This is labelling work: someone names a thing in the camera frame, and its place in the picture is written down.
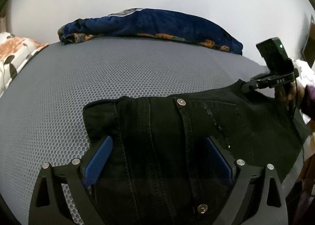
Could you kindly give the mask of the right hand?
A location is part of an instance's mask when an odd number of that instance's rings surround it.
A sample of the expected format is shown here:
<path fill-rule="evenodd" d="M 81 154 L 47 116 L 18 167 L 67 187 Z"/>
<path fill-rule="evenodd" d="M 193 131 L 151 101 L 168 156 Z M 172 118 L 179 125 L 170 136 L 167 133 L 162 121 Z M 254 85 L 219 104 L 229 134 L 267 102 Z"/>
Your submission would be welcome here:
<path fill-rule="evenodd" d="M 274 97 L 288 110 L 290 102 L 295 98 L 298 87 L 295 83 L 278 85 L 274 88 Z"/>

